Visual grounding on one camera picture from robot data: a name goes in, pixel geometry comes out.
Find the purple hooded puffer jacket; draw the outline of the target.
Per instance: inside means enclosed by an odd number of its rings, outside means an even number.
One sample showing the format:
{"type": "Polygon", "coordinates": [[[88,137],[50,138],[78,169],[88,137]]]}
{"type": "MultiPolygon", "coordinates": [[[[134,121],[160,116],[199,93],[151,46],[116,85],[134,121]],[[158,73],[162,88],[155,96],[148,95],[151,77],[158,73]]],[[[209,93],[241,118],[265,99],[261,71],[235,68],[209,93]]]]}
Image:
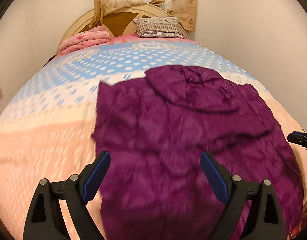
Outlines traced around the purple hooded puffer jacket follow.
{"type": "Polygon", "coordinates": [[[205,239],[224,208],[200,167],[205,151],[245,180],[270,180],[287,231],[300,222],[300,168],[253,86],[207,68],[162,66],[101,82],[96,112],[96,151],[111,155],[100,187],[107,239],[205,239]]]}

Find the folded pink blanket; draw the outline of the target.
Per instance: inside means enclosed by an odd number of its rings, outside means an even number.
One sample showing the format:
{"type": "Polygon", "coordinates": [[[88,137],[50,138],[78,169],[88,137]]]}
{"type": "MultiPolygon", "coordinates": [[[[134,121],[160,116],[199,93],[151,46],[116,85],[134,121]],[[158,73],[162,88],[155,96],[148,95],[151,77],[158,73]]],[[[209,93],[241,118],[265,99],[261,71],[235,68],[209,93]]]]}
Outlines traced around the folded pink blanket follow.
{"type": "Polygon", "coordinates": [[[64,40],[58,47],[57,56],[66,55],[77,50],[107,43],[110,40],[111,35],[103,25],[94,27],[88,31],[83,31],[64,40]]]}

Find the wooden arched headboard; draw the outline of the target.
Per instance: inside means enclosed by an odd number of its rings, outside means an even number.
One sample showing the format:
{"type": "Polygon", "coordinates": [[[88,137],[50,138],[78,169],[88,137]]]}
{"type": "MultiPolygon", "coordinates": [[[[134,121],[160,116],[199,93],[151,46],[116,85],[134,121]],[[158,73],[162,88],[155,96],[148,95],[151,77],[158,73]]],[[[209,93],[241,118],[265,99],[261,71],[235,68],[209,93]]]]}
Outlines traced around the wooden arched headboard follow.
{"type": "MultiPolygon", "coordinates": [[[[78,18],[65,32],[60,44],[73,35],[91,29],[89,25],[94,12],[94,9],[92,9],[78,18]]],[[[111,38],[114,38],[136,33],[137,25],[133,21],[134,18],[151,17],[171,17],[171,15],[152,4],[135,5],[111,12],[102,19],[102,24],[111,38]]]]}

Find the polka dot bed quilt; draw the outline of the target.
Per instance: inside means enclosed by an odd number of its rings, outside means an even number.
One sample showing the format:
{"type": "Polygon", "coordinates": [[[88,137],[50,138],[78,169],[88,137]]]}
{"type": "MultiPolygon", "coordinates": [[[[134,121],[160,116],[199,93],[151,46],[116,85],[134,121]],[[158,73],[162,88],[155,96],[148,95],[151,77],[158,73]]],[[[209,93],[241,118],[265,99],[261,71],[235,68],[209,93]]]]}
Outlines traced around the polka dot bed quilt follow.
{"type": "Polygon", "coordinates": [[[0,220],[14,239],[23,237],[42,178],[64,180],[94,160],[91,134],[100,81],[113,85],[167,64],[201,66],[253,85],[284,134],[302,130],[258,80],[191,40],[127,35],[63,55],[32,77],[0,116],[0,220]]]}

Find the striped patterned pillow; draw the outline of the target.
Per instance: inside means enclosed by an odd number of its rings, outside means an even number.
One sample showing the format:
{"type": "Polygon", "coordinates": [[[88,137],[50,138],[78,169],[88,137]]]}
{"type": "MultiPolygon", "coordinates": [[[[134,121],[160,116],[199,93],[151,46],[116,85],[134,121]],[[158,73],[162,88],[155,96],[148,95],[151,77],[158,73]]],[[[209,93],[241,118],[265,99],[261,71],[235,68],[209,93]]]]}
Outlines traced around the striped patterned pillow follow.
{"type": "Polygon", "coordinates": [[[177,17],[135,18],[139,37],[185,38],[177,17]]]}

